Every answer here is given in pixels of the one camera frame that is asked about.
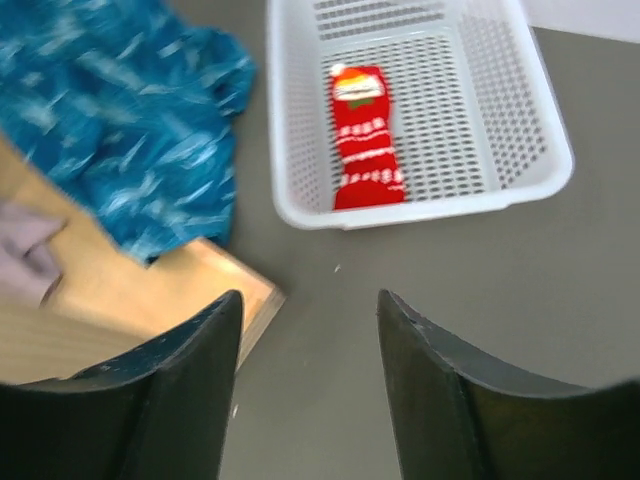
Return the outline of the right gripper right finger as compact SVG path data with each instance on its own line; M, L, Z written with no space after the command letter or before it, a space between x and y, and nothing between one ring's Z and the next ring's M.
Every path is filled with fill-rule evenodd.
M379 293L405 479L635 479L639 382L588 388L509 364Z

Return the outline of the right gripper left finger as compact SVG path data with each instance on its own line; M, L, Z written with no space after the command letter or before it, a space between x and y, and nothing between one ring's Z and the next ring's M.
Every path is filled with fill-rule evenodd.
M218 478L242 320L230 290L67 379L2 384L2 478Z

